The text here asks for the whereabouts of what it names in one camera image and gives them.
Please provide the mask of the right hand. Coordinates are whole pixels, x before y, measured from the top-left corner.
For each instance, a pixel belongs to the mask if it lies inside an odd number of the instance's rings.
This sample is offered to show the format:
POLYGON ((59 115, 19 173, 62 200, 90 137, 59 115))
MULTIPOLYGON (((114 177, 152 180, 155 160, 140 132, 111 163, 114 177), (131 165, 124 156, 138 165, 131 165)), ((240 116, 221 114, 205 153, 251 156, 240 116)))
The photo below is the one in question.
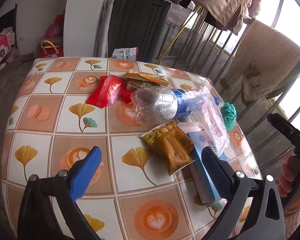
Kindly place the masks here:
MULTIPOLYGON (((280 197, 285 198, 292 190, 292 181, 294 173, 289 168, 291 156, 287 157, 282 164, 281 175, 279 176, 279 184, 277 186, 280 197)), ((294 212, 300 207, 300 194, 295 199, 294 203, 287 209, 287 212, 294 212)))

